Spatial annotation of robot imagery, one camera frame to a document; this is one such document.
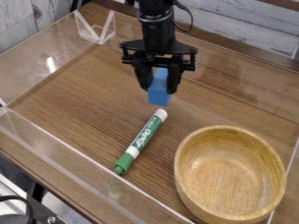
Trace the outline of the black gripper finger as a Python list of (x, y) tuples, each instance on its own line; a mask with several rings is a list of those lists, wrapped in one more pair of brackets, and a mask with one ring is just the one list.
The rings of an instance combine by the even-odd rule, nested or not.
[(177, 66), (170, 66), (168, 68), (168, 77), (166, 77), (166, 92), (172, 95), (181, 81), (181, 69)]
[(153, 81), (153, 70), (149, 65), (145, 63), (134, 64), (134, 76), (142, 90), (146, 90)]

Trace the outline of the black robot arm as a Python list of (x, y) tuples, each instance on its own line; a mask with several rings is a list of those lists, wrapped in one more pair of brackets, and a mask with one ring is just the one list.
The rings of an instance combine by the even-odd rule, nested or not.
[(153, 82), (153, 68), (165, 68), (166, 93), (172, 95), (181, 82), (184, 71), (196, 67), (197, 49), (181, 43), (174, 37), (174, 29), (182, 29), (173, 21), (173, 7), (189, 9), (178, 0), (138, 0), (137, 20), (141, 25), (142, 38), (118, 44), (122, 51), (121, 60), (134, 69), (134, 77), (142, 90), (148, 90)]

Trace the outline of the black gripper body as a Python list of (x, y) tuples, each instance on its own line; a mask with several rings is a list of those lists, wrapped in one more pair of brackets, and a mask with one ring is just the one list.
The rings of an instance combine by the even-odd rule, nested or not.
[(174, 40), (166, 50), (148, 50), (141, 39), (124, 41), (118, 44), (122, 51), (121, 60), (124, 64), (137, 67), (168, 67), (173, 59), (182, 71), (193, 71), (196, 68), (197, 49)]

